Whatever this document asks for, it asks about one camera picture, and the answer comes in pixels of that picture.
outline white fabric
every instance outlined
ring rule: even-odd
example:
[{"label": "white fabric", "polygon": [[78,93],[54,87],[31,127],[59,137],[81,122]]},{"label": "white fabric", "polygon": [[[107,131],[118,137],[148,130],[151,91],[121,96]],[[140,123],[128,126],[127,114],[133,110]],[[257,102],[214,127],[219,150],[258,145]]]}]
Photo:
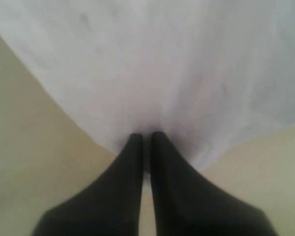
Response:
[{"label": "white fabric", "polygon": [[0,0],[0,35],[114,152],[164,130],[199,170],[295,121],[295,0]]}]

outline beige floor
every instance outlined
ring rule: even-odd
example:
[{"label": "beige floor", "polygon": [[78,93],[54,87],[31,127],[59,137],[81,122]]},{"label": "beige floor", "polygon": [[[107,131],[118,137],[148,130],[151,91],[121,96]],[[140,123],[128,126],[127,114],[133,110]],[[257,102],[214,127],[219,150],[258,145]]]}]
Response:
[{"label": "beige floor", "polygon": [[[113,155],[48,97],[0,39],[0,236],[30,235],[39,216],[93,181]],[[204,175],[295,236],[295,125],[234,147]],[[144,186],[140,235],[155,235]]]}]

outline white sheet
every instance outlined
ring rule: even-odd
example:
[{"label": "white sheet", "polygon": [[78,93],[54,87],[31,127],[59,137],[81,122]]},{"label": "white sheet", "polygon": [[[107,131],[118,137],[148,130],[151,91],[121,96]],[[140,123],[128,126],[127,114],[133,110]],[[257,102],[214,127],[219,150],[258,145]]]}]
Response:
[{"label": "white sheet", "polygon": [[113,152],[164,130],[200,170],[295,122],[295,0],[0,0],[0,35]]}]

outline floor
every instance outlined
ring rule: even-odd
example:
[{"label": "floor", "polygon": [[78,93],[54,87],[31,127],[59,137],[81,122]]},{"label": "floor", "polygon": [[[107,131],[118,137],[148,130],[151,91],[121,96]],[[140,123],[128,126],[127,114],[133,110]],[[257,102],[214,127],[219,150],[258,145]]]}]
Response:
[{"label": "floor", "polygon": [[[113,158],[0,39],[0,236],[30,235],[46,209],[87,186]],[[295,236],[295,125],[232,148],[203,174],[262,208],[280,235]],[[140,235],[155,235],[147,184]]]}]

